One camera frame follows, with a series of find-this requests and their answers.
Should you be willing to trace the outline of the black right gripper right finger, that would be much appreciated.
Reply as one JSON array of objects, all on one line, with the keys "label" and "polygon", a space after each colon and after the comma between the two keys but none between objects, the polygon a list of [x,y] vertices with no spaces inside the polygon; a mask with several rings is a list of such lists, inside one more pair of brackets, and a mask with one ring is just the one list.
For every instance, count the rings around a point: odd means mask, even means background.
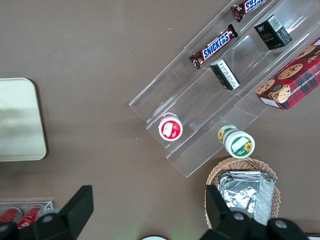
[{"label": "black right gripper right finger", "polygon": [[214,185],[205,188],[206,212],[212,229],[202,240],[264,240],[266,227],[247,214],[231,211]]}]

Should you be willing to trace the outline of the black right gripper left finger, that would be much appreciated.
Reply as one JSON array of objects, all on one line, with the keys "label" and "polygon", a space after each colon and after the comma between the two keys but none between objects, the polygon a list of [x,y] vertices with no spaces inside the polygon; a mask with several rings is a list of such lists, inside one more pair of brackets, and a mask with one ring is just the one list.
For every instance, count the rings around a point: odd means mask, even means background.
[{"label": "black right gripper left finger", "polygon": [[58,213],[47,213],[33,224],[34,238],[76,240],[93,211],[93,187],[83,185]]}]

